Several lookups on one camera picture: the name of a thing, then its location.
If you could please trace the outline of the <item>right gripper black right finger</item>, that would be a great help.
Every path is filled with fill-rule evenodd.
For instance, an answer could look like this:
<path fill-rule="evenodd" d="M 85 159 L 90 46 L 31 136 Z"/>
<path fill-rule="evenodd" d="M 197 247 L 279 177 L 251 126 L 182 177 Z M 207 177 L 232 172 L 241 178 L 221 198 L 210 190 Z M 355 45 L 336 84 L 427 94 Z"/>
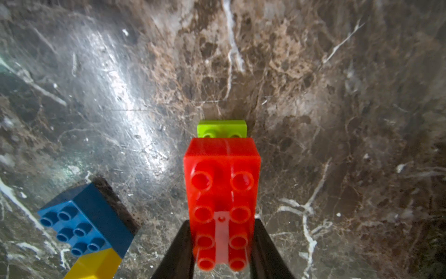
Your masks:
<path fill-rule="evenodd" d="M 260 219 L 254 222 L 250 278 L 295 279 Z"/>

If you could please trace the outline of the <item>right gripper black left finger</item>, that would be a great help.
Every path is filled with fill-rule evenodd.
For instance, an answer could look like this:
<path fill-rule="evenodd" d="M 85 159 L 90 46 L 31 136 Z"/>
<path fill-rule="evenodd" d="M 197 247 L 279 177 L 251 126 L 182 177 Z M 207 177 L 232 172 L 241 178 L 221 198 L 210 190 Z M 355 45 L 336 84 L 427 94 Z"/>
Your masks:
<path fill-rule="evenodd" d="M 186 220 L 151 279 L 193 279 L 194 266 L 192 234 Z"/>

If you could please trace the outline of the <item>small yellow lego brick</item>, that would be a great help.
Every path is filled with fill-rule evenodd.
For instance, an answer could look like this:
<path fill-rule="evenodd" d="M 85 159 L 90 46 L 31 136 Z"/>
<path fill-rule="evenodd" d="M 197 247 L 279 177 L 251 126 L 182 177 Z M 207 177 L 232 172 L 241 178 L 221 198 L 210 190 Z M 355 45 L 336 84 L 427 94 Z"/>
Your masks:
<path fill-rule="evenodd" d="M 122 258 L 112 249 L 81 256 L 64 279 L 112 279 Z"/>

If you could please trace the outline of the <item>blue lego brick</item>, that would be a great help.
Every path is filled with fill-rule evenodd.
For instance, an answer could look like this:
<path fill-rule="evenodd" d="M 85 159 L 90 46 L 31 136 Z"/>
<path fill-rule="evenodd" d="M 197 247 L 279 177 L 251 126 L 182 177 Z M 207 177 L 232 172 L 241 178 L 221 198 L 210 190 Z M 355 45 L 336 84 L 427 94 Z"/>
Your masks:
<path fill-rule="evenodd" d="M 75 257 L 114 250 L 124 258 L 134 235 L 93 183 L 67 189 L 44 205 L 39 222 L 70 245 Z"/>

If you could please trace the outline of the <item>red lego brick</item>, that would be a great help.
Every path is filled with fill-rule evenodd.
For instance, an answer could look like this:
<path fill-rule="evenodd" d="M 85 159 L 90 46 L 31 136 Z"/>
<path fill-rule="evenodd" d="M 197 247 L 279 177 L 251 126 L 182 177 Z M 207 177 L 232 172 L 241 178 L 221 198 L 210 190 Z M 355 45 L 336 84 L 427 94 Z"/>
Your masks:
<path fill-rule="evenodd" d="M 197 267 L 233 271 L 250 261 L 261 156 L 252 138 L 193 138 L 184 155 Z"/>

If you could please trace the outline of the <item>lime green lego brick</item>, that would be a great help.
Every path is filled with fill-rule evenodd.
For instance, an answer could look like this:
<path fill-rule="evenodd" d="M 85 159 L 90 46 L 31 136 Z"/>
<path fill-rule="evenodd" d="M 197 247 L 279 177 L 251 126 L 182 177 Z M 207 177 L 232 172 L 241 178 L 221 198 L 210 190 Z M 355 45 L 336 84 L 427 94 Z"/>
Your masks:
<path fill-rule="evenodd" d="M 198 138 L 246 138 L 244 120 L 201 120 L 197 126 Z"/>

